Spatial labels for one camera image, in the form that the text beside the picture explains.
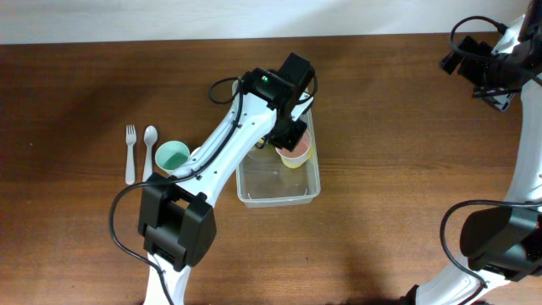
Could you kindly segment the yellow plastic cup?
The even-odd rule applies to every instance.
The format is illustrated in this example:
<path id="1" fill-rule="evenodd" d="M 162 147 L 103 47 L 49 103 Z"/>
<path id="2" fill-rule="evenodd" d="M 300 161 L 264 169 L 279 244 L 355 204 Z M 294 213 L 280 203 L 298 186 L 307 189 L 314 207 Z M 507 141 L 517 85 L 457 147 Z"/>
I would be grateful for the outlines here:
<path id="1" fill-rule="evenodd" d="M 311 157 L 312 147 L 299 144 L 293 151 L 283 148 L 276 149 L 276 152 L 279 154 L 284 166 L 290 169 L 297 169 Z"/>

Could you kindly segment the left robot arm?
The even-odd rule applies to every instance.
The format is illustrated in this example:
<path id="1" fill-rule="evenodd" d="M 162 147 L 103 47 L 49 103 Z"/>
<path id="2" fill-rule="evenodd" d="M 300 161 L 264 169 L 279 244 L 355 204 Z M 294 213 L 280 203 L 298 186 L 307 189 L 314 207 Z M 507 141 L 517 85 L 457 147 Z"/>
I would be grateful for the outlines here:
<path id="1" fill-rule="evenodd" d="M 291 53 L 277 70 L 256 68 L 235 83 L 232 106 L 199 151 L 168 177 L 142 189 L 138 232 L 152 263 L 146 304 L 181 304 L 191 268 L 217 233 L 213 207 L 225 183 L 260 140 L 293 151 L 307 130 L 315 70 Z"/>

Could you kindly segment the green plastic cup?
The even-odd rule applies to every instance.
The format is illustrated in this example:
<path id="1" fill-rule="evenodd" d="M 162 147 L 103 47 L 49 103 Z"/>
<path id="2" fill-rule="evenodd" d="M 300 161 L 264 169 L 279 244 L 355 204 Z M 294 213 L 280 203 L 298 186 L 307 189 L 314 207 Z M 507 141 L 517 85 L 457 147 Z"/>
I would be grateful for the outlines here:
<path id="1" fill-rule="evenodd" d="M 156 165 L 165 173 L 173 174 L 190 158 L 188 146 L 181 141 L 167 141 L 155 153 Z"/>

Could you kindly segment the pink plastic cup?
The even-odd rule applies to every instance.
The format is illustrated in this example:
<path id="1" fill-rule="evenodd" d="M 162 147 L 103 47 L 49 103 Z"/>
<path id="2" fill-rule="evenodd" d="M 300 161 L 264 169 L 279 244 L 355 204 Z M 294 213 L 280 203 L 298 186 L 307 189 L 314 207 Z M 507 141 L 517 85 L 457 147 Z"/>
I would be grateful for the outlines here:
<path id="1" fill-rule="evenodd" d="M 312 138 L 310 132 L 308 130 L 304 132 L 301 140 L 292 152 L 285 148 L 276 148 L 275 151 L 279 154 L 281 161 L 286 167 L 290 169 L 301 167 L 310 158 L 312 153 Z"/>

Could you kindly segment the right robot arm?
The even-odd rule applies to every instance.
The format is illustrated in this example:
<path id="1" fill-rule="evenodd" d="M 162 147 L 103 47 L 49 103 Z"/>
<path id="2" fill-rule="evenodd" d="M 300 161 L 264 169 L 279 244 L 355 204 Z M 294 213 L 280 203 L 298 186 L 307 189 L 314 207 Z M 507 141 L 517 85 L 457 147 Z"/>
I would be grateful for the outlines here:
<path id="1" fill-rule="evenodd" d="M 440 62 L 475 86 L 474 97 L 503 111 L 514 95 L 523 107 L 522 134 L 510 188 L 501 201 L 475 199 L 450 207 L 440 243 L 450 263 L 414 286 L 401 304 L 477 304 L 487 292 L 541 274 L 541 3 L 512 25 L 489 21 L 495 46 L 470 36 L 451 42 Z"/>

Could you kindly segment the cream plastic cup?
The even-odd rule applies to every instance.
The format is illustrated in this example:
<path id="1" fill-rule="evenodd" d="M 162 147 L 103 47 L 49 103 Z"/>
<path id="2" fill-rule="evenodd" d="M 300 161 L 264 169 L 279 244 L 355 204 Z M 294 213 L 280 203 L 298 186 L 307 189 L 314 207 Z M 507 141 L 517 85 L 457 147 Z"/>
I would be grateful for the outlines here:
<path id="1" fill-rule="evenodd" d="M 191 157 L 194 156 L 194 155 L 200 150 L 200 148 L 201 148 L 201 147 L 195 148 L 195 149 L 191 152 L 190 156 L 191 156 Z"/>

